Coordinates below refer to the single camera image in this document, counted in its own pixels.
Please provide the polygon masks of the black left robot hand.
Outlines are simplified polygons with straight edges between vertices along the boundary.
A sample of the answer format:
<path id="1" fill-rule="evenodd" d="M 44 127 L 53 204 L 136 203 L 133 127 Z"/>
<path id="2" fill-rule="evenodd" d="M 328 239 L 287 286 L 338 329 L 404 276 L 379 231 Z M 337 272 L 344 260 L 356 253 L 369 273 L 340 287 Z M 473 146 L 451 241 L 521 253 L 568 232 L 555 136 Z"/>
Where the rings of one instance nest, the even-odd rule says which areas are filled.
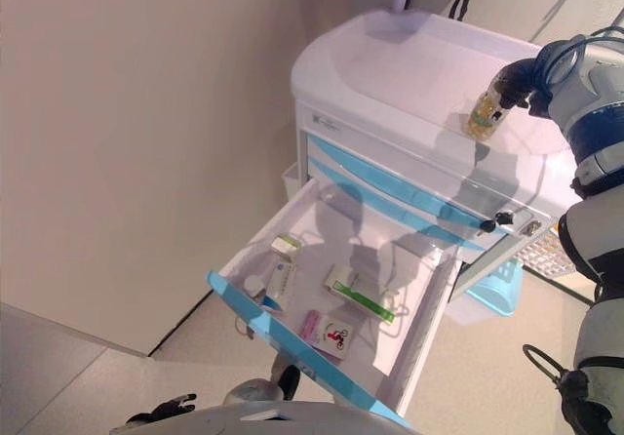
<path id="1" fill-rule="evenodd" d="M 169 401 L 161 403 L 150 413 L 139 413 L 133 415 L 127 420 L 127 424 L 147 424 L 174 416 L 191 413 L 195 410 L 195 405 L 193 404 L 193 401 L 195 401 L 196 399 L 197 395 L 195 393 L 187 393 L 181 396 L 177 396 Z"/>

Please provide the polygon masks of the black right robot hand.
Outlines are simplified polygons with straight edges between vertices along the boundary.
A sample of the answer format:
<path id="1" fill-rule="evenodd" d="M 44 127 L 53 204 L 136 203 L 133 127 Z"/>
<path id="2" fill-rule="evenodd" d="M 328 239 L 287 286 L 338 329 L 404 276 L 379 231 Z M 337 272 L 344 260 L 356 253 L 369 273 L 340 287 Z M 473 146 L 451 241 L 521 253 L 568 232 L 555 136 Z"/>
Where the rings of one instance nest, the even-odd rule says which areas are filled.
<path id="1" fill-rule="evenodd" d="M 521 59 L 504 66 L 490 86 L 498 94 L 498 105 L 509 110 L 526 108 L 531 116 L 550 119 L 552 93 L 545 84 L 545 59 Z"/>

